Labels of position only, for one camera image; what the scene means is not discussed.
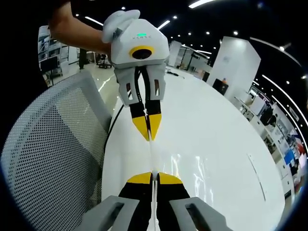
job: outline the ceiling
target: ceiling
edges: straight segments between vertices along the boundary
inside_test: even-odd
[[[171,22],[161,29],[169,41],[173,37],[186,45],[192,44],[196,50],[208,51],[213,54],[219,49],[219,40],[223,36],[235,37],[233,31],[236,30],[238,31],[237,37],[250,40],[261,57],[261,64],[256,76],[260,90],[263,88],[262,91],[268,95],[275,95],[284,105],[292,104],[280,90],[262,77],[262,75],[266,75],[287,92],[308,117],[306,80],[301,79],[303,75],[308,76],[304,1],[215,0],[195,9],[189,8],[188,6],[195,1],[197,0],[117,0],[108,2],[71,0],[73,14],[78,13],[78,18],[97,29],[101,29],[101,26],[84,20],[83,17],[89,16],[103,23],[111,13],[121,10],[125,6],[126,10],[140,10],[141,18],[145,18],[156,27],[159,27],[165,20],[170,20]],[[290,43],[291,45],[285,51],[297,59],[301,66],[280,50],[251,40],[250,37],[269,42],[277,47]],[[305,124],[302,118],[298,123]],[[302,132],[308,134],[307,126],[302,128]]]

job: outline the glossy white tabletop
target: glossy white tabletop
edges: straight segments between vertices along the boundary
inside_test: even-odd
[[[181,77],[165,75],[155,141],[147,142],[137,131],[129,108],[116,120],[106,146],[102,200],[118,195],[133,175],[158,170],[179,177],[190,197],[200,197],[223,214],[234,231],[273,230],[284,194],[266,145],[215,89],[170,69]],[[143,83],[139,86],[144,92]],[[118,99],[114,117],[121,105]]]

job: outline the yellow ring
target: yellow ring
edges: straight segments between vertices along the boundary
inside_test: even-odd
[[[145,50],[150,50],[151,52],[152,52],[152,54],[154,53],[154,48],[153,47],[150,47],[150,46],[138,46],[138,47],[134,47],[133,49],[131,49],[130,51],[129,51],[129,55],[132,57],[132,55],[133,55],[133,53],[135,52],[135,51],[138,51],[138,50],[143,50],[143,49],[145,49]]]

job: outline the white pillar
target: white pillar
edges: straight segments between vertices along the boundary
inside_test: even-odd
[[[177,41],[172,41],[170,44],[170,56],[169,56],[169,61],[168,65],[169,66],[174,66],[175,62],[177,60],[178,53],[181,48],[181,43]]]
[[[249,91],[260,61],[260,56],[249,41],[224,37],[207,84],[212,86],[216,79],[226,78],[229,87],[225,97],[233,101],[234,96]]]

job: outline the human arm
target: human arm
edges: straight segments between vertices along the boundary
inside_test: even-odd
[[[84,24],[72,15],[71,3],[56,9],[49,20],[51,35],[58,41],[89,51],[110,54],[111,45],[102,42],[102,31]]]

